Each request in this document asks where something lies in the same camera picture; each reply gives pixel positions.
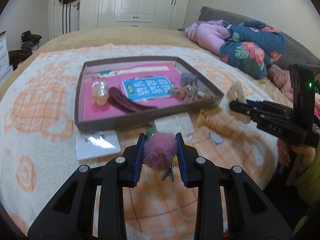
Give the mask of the cream white hair claw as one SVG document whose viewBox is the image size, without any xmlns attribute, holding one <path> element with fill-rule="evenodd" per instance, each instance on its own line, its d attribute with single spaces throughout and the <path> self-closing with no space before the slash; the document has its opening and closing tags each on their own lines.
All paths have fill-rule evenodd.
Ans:
<svg viewBox="0 0 320 240">
<path fill-rule="evenodd" d="M 230 116 L 233 116 L 236 121 L 242 122 L 243 124 L 249 124 L 251 122 L 249 116 L 231 110 L 229 104 L 232 101 L 242 104 L 247 103 L 246 98 L 244 96 L 244 92 L 242 90 L 241 83 L 239 81 L 232 83 L 229 90 L 227 91 L 225 108 L 226 112 Z"/>
</svg>

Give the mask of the orange spiral hair clip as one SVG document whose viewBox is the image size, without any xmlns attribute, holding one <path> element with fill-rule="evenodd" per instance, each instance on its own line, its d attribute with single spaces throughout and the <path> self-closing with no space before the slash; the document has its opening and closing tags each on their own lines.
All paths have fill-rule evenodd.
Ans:
<svg viewBox="0 0 320 240">
<path fill-rule="evenodd" d="M 200 110 L 199 116 L 197 117 L 197 124 L 202 127 L 206 126 L 212 131 L 223 135 L 224 137 L 230 137 L 234 131 L 226 125 L 223 125 L 216 121 L 214 118 L 207 116 L 205 110 Z"/>
</svg>

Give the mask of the sheer brown bow hair clip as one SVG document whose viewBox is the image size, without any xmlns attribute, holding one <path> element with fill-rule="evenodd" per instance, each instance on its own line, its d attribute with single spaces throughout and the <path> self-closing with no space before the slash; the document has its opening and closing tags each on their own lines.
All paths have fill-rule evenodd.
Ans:
<svg viewBox="0 0 320 240">
<path fill-rule="evenodd" d="M 182 99 L 183 104 L 211 98 L 207 89 L 201 89 L 199 86 L 191 85 L 170 88 L 168 93 L 175 98 Z"/>
</svg>

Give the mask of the small comb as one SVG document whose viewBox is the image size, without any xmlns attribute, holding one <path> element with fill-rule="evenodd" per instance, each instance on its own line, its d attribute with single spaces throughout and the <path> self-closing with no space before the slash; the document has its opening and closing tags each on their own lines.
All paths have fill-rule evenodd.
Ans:
<svg viewBox="0 0 320 240">
<path fill-rule="evenodd" d="M 196 86 L 197 81 L 198 81 L 197 75 L 193 75 L 190 73 L 181 74 L 181 84 L 184 86 L 187 86 L 187 85 Z"/>
</svg>

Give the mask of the white card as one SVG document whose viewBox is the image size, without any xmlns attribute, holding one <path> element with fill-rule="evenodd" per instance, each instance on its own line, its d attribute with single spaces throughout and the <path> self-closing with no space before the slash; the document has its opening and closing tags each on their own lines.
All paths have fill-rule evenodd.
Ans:
<svg viewBox="0 0 320 240">
<path fill-rule="evenodd" d="M 174 114 L 153 121 L 154 128 L 159 132 L 172 134 L 181 133 L 187 137 L 195 132 L 193 123 L 188 113 Z"/>
</svg>

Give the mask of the earring card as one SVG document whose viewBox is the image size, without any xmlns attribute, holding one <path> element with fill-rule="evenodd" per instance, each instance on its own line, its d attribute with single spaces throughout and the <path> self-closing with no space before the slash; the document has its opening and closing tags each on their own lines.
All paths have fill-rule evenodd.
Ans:
<svg viewBox="0 0 320 240">
<path fill-rule="evenodd" d="M 121 152 L 116 131 L 99 131 L 88 134 L 77 133 L 75 137 L 78 161 L 101 158 Z"/>
</svg>

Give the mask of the pink pompom hair clip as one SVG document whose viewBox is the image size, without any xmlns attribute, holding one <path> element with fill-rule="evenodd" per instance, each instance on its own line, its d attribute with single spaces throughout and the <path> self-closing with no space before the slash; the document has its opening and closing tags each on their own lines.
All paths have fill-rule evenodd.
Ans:
<svg viewBox="0 0 320 240">
<path fill-rule="evenodd" d="M 162 181 L 170 178 L 174 182 L 173 160 L 177 153 L 175 135 L 168 132 L 159 132 L 154 128 L 146 131 L 144 143 L 144 164 L 154 171 L 163 171 Z"/>
</svg>

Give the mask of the maroon oval hair clip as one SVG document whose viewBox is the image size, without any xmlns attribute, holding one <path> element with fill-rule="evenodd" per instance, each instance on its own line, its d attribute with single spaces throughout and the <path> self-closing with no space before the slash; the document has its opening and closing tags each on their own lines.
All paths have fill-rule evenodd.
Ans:
<svg viewBox="0 0 320 240">
<path fill-rule="evenodd" d="M 158 109 L 156 106 L 146 106 L 130 100 L 116 87 L 111 87 L 108 90 L 108 93 L 108 102 L 124 113 L 136 113 Z"/>
</svg>

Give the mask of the pearl hair tie packet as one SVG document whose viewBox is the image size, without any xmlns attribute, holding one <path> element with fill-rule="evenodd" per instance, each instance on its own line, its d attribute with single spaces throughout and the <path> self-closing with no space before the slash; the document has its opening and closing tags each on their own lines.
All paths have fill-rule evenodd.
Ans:
<svg viewBox="0 0 320 240">
<path fill-rule="evenodd" d="M 108 98 L 108 84 L 105 81 L 95 81 L 92 85 L 92 103 L 103 106 L 107 104 Z"/>
</svg>

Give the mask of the tan bed cover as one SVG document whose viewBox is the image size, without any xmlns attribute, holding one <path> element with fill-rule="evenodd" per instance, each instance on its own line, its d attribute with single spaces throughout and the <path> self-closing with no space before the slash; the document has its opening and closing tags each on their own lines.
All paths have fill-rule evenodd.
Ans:
<svg viewBox="0 0 320 240">
<path fill-rule="evenodd" d="M 17 70 L 8 77 L 3 85 L 1 85 L 1 98 L 5 95 L 12 83 L 15 82 L 15 80 L 41 53 L 84 47 L 99 47 L 106 44 L 185 47 L 200 50 L 217 59 L 219 58 L 211 52 L 200 48 L 197 44 L 189 41 L 182 32 L 176 30 L 144 27 L 112 27 L 75 31 L 48 41 L 27 58 Z"/>
</svg>

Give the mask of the dark pink knitted blanket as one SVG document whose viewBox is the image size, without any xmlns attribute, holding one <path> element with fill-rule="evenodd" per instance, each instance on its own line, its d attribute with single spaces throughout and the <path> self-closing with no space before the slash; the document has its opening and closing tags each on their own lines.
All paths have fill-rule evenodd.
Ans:
<svg viewBox="0 0 320 240">
<path fill-rule="evenodd" d="M 276 85 L 287 99 L 293 102 L 293 89 L 291 87 L 289 71 L 282 70 L 273 64 L 267 70 L 267 77 Z"/>
</svg>

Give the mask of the grey pillow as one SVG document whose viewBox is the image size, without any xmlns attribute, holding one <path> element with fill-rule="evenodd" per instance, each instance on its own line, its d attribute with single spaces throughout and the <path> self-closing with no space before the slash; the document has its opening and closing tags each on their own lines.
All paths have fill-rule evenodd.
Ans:
<svg viewBox="0 0 320 240">
<path fill-rule="evenodd" d="M 219 53 L 221 61 L 260 80 L 275 64 L 288 70 L 292 64 L 301 64 L 319 74 L 319 58 L 289 35 L 267 23 L 228 11 L 202 7 L 199 20 L 222 21 L 229 31 Z"/>
</svg>

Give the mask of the blue floral quilt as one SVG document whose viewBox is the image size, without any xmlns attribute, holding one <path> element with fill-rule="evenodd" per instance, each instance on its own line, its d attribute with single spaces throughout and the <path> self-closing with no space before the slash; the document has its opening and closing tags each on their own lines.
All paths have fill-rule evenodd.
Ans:
<svg viewBox="0 0 320 240">
<path fill-rule="evenodd" d="M 285 35 L 260 21 L 230 24 L 224 21 L 230 36 L 220 48 L 221 61 L 238 68 L 256 80 L 267 76 L 268 68 L 277 62 L 287 47 Z"/>
</svg>

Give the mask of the pink quilt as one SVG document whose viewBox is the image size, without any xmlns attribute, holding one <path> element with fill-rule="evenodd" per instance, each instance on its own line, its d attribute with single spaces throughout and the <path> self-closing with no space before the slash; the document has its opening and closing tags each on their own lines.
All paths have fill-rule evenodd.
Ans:
<svg viewBox="0 0 320 240">
<path fill-rule="evenodd" d="M 225 44 L 225 38 L 230 36 L 223 20 L 196 21 L 185 29 L 184 34 L 189 40 L 217 56 L 220 56 L 220 48 Z"/>
</svg>

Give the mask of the orange white fleece blanket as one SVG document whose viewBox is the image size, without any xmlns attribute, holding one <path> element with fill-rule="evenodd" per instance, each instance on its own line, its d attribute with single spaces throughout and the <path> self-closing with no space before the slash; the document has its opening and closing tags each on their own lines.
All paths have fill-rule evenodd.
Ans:
<svg viewBox="0 0 320 240">
<path fill-rule="evenodd" d="M 107 44 L 42 52 L 1 99 L 1 204 L 26 234 L 54 193 L 76 170 L 74 101 L 87 61 L 129 56 L 176 56 L 190 64 L 222 92 L 239 81 L 246 98 L 270 100 L 266 89 L 216 57 L 173 46 Z M 134 189 L 124 190 L 129 239 L 192 239 L 196 189 L 187 189 L 144 166 Z"/>
</svg>

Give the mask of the brown shallow cardboard tray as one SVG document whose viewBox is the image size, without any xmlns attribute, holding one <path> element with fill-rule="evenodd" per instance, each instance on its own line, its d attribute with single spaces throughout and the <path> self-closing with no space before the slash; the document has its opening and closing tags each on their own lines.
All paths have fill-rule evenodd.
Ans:
<svg viewBox="0 0 320 240">
<path fill-rule="evenodd" d="M 215 108 L 222 98 L 219 88 L 176 56 L 87 61 L 76 88 L 74 122 L 81 133 L 131 129 Z"/>
</svg>

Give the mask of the pink book blue label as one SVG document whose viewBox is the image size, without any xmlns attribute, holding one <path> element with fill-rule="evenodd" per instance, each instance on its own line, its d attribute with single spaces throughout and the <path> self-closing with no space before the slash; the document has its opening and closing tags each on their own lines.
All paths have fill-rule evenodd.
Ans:
<svg viewBox="0 0 320 240">
<path fill-rule="evenodd" d="M 87 67 L 81 87 L 84 99 L 79 104 L 79 120 L 93 121 L 122 116 L 124 113 L 107 103 L 98 106 L 92 103 L 92 85 L 105 81 L 108 88 L 116 87 L 130 100 L 159 109 L 181 105 L 183 100 L 168 93 L 168 89 L 181 86 L 183 69 L 175 61 L 140 61 L 103 64 Z"/>
</svg>

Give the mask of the white wardrobe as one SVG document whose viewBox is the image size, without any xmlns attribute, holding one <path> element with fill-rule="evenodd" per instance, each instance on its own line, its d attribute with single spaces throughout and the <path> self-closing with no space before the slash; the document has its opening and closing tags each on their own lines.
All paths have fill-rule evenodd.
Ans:
<svg viewBox="0 0 320 240">
<path fill-rule="evenodd" d="M 79 28 L 145 27 L 179 30 L 189 0 L 80 0 Z"/>
</svg>

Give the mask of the white drawer cabinet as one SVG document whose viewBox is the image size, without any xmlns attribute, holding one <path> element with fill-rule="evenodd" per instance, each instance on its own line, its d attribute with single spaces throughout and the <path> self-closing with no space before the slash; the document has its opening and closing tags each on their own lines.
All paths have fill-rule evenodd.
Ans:
<svg viewBox="0 0 320 240">
<path fill-rule="evenodd" d="M 0 85 L 3 85 L 13 72 L 13 66 L 10 64 L 9 60 L 5 33 L 6 31 L 3 31 L 0 35 Z"/>
</svg>

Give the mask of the dark clothes pile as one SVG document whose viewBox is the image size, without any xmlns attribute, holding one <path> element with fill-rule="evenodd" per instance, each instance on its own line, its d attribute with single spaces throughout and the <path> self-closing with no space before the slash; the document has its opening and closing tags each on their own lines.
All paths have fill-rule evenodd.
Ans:
<svg viewBox="0 0 320 240">
<path fill-rule="evenodd" d="M 42 36 L 37 34 L 32 34 L 31 31 L 25 31 L 22 36 L 22 45 L 19 50 L 9 51 L 9 63 L 15 71 L 18 65 L 29 58 L 33 52 L 34 47 L 39 48 L 40 40 Z"/>
</svg>

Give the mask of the white door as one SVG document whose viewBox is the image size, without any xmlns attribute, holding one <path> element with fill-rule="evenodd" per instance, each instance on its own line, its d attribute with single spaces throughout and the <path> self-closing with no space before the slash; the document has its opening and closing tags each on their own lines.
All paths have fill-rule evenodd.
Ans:
<svg viewBox="0 0 320 240">
<path fill-rule="evenodd" d="M 59 0 L 49 0 L 49 39 L 79 31 L 80 0 L 62 4 Z"/>
</svg>

